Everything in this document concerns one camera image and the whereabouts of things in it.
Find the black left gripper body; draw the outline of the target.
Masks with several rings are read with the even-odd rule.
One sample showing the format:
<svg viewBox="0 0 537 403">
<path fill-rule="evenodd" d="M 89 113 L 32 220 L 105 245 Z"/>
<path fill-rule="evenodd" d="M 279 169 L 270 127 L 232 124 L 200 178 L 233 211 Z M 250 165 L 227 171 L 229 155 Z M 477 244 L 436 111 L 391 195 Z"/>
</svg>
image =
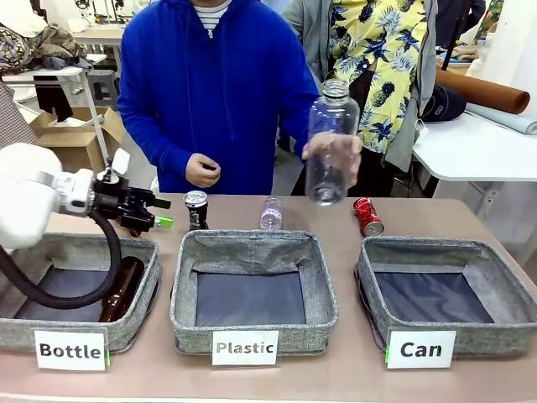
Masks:
<svg viewBox="0 0 537 403">
<path fill-rule="evenodd" d="M 106 219 L 138 233 L 154 227 L 155 216 L 148 211 L 156 200 L 151 190 L 130 186 L 129 180 L 114 170 L 98 173 L 92 190 L 92 209 Z"/>
</svg>

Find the person's right hand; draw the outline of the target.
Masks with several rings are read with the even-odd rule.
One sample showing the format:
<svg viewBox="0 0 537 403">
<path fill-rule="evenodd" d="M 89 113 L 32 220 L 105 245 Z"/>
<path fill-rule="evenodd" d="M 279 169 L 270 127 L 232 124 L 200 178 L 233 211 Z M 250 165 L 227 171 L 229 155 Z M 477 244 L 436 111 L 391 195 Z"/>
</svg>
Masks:
<svg viewBox="0 0 537 403">
<path fill-rule="evenodd" d="M 203 154 L 192 154 L 185 167 L 186 180 L 199 188 L 214 186 L 220 176 L 220 165 Z"/>
</svg>

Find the person's left hand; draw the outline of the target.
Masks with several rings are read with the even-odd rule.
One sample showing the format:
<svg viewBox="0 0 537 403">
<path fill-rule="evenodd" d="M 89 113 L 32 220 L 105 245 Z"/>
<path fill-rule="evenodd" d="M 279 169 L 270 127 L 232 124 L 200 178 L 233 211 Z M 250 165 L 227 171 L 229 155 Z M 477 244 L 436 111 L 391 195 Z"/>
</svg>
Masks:
<svg viewBox="0 0 537 403">
<path fill-rule="evenodd" d="M 357 173 L 361 164 L 362 140 L 357 135 L 319 132 L 304 146 L 303 160 L 319 160 L 327 168 L 342 173 L 346 187 L 357 182 Z"/>
</svg>

